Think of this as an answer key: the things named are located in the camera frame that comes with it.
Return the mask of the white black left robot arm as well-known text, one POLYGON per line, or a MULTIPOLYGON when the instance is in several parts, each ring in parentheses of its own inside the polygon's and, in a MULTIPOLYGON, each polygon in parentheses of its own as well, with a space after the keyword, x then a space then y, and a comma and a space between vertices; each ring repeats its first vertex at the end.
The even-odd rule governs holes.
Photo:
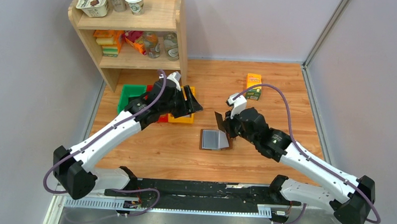
POLYGON ((158 121, 164 114, 179 118, 200 112, 188 85, 183 88, 171 78, 160 78, 150 91, 128 98, 125 108, 97 133, 81 143, 53 152, 53 174, 72 199, 78 200, 96 190, 118 189, 132 196, 137 183, 128 172, 118 168, 96 169, 96 164, 129 137, 158 121))

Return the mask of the brown leather card holder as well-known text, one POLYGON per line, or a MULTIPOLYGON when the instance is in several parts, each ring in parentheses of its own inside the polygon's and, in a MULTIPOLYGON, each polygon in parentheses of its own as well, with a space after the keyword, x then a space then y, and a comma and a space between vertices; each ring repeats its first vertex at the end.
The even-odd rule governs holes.
POLYGON ((201 150, 229 150, 233 148, 232 139, 218 129, 202 129, 199 149, 201 150))

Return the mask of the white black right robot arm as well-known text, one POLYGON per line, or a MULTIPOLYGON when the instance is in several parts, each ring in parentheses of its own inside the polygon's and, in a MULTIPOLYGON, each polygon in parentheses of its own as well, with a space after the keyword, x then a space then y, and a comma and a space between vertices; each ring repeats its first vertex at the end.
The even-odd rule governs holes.
POLYGON ((341 171, 315 156, 281 130, 270 127, 255 108, 230 110, 215 114, 218 128, 229 138, 243 138, 264 157, 303 173, 318 186, 306 185, 278 175, 269 189, 269 199, 275 204, 284 200, 297 201, 331 212, 342 224, 371 222, 370 212, 379 218, 374 202, 375 181, 364 175, 356 177, 341 171))

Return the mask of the dark credit card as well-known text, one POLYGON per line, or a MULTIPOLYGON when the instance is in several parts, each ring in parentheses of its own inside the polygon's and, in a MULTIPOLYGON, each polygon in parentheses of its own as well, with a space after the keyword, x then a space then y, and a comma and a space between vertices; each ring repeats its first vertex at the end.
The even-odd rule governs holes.
POLYGON ((226 133, 226 122, 224 120, 224 117, 222 116, 222 114, 218 112, 214 112, 214 114, 215 114, 218 130, 226 133))

